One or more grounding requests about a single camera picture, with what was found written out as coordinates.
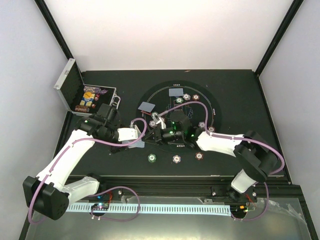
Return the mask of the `blue chips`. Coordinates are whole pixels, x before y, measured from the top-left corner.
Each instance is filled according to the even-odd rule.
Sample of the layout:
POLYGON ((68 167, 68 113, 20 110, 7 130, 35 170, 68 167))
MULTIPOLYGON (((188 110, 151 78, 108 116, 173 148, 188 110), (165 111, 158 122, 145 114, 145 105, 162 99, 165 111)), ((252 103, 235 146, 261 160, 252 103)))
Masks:
POLYGON ((149 122, 149 126, 150 126, 151 128, 155 128, 155 127, 157 126, 157 124, 156 124, 156 122, 155 122, 154 120, 151 120, 151 121, 149 122))
POLYGON ((203 121, 201 121, 201 122, 198 123, 198 126, 200 128, 205 128, 206 125, 205 125, 205 123, 203 121))
POLYGON ((189 101, 191 99, 191 96, 187 93, 185 93, 182 97, 185 101, 189 101))

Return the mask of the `blue playing card deck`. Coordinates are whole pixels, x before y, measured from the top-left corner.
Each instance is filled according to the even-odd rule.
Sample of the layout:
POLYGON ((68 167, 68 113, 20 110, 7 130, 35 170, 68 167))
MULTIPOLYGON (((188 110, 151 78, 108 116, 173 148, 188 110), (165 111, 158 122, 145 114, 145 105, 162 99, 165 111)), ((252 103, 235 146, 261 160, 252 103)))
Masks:
MULTIPOLYGON (((128 144, 128 143, 131 143, 133 142, 132 140, 129 141, 129 140, 125 140, 122 142, 122 144, 128 144)), ((127 146, 129 149, 134 149, 134 148, 139 148, 139 149, 143 149, 145 147, 145 142, 142 141, 141 139, 133 144, 130 144, 127 146)))

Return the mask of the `orange black poker chip stack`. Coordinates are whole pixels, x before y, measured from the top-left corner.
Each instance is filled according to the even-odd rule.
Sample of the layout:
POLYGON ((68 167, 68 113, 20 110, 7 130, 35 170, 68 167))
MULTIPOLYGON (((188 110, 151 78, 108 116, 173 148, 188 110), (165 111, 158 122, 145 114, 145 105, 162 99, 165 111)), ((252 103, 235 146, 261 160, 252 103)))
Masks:
POLYGON ((197 160, 202 160, 202 159, 204 158, 204 155, 203 155, 203 153, 201 153, 201 152, 197 152, 197 153, 195 154, 195 158, 196 158, 197 160))

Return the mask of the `blue white poker chip stack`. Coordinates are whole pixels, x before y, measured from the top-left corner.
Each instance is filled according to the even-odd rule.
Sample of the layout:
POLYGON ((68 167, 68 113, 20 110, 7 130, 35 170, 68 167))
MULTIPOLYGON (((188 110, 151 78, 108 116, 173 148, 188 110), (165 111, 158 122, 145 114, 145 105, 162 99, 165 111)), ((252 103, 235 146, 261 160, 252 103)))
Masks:
POLYGON ((181 162, 181 157, 179 155, 174 155, 172 157, 172 161, 176 164, 180 163, 181 162))

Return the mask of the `green poker chip stack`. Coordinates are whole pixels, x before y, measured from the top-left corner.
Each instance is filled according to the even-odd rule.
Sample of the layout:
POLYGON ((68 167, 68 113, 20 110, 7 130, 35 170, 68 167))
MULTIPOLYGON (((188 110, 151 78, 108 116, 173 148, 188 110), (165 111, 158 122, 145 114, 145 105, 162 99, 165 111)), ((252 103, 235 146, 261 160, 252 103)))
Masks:
POLYGON ((157 160, 157 156, 155 154, 151 153, 148 155, 147 159, 150 163, 155 163, 157 160))

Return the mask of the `blue card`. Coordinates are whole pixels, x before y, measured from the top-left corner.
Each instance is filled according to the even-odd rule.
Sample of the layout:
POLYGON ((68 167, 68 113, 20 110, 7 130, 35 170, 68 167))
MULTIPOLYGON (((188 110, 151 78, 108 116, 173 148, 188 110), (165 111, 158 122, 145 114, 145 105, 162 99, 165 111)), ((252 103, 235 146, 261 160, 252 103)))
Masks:
POLYGON ((168 96, 169 97, 181 97, 184 95, 184 89, 183 88, 170 88, 168 90, 168 96))
POLYGON ((147 113, 151 113, 153 111, 153 109, 155 108, 155 104, 153 103, 149 103, 149 102, 145 102, 143 101, 139 107, 138 107, 138 110, 140 111, 144 111, 144 112, 147 112, 147 113))

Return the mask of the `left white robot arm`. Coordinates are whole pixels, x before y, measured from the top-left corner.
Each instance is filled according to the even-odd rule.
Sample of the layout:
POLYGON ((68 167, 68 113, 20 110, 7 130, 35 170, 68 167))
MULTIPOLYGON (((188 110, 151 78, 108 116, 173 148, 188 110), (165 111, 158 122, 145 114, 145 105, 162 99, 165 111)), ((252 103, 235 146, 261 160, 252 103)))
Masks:
POLYGON ((78 121, 66 144, 37 176, 26 177, 22 187, 30 224, 36 224, 33 212, 57 220, 69 205, 87 196, 101 200, 107 195, 107 186, 94 174, 70 184, 66 181, 84 154, 98 141, 111 147, 120 146, 118 129, 121 124, 115 121, 118 115, 117 107, 102 104, 97 113, 78 121))

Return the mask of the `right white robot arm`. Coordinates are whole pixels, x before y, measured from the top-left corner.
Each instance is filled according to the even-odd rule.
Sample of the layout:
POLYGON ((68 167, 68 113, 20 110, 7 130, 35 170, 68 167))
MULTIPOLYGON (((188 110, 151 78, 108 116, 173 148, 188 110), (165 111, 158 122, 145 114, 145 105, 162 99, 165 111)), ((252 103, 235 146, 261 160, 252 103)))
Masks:
POLYGON ((284 159, 280 153, 266 144, 254 131, 229 135, 207 132, 199 127, 190 127, 185 131, 178 127, 155 127, 144 139, 157 145, 181 141, 192 149, 235 157, 241 170, 227 189, 228 198, 234 202, 240 201, 251 186, 265 182, 269 175, 276 173, 274 168, 278 162, 281 162, 281 167, 284 166, 284 159))

